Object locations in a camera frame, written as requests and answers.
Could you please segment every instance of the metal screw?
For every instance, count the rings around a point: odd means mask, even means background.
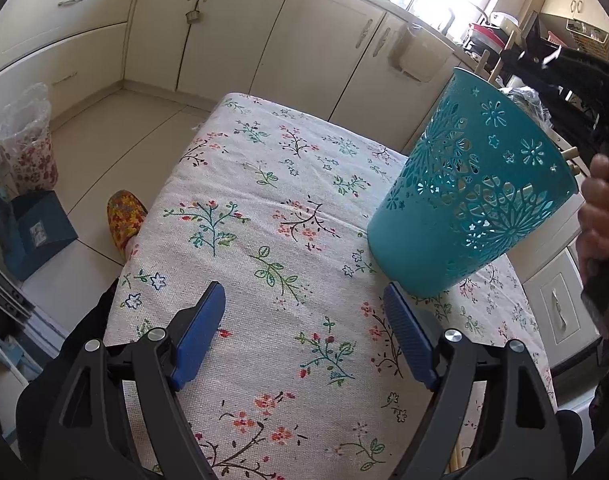
[[[100,341],[97,339],[90,339],[84,344],[84,349],[88,352],[95,352],[100,348]]]
[[[511,348],[515,353],[519,354],[520,352],[524,351],[525,345],[522,343],[522,341],[512,339],[509,341],[509,348]]]
[[[167,333],[163,328],[152,328],[149,333],[146,335],[150,341],[159,341],[160,339],[164,339]]]
[[[457,330],[454,330],[453,328],[450,328],[449,330],[447,330],[445,332],[445,339],[447,341],[451,341],[451,343],[457,343],[462,338],[463,338],[462,333],[458,332]]]

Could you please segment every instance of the person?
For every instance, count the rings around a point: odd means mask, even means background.
[[[578,211],[582,232],[576,240],[583,284],[589,277],[590,260],[609,259],[609,158],[594,156],[589,170],[591,176],[582,183],[585,203]],[[598,384],[589,416],[597,444],[609,428],[609,372]]]

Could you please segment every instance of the tablecloth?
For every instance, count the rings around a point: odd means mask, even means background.
[[[320,119],[229,94],[196,131],[124,267],[105,343],[137,339],[224,285],[226,312],[178,397],[218,476],[388,478],[430,393],[381,304],[367,224],[406,157]],[[414,298],[475,342],[529,348],[555,404],[536,321],[506,256]],[[476,384],[461,432],[471,446]],[[159,469],[125,387],[142,462]]]

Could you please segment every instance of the hanging plastic container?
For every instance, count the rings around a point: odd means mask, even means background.
[[[485,80],[456,68],[369,222],[381,269],[435,297],[490,263],[578,192],[555,144]]]

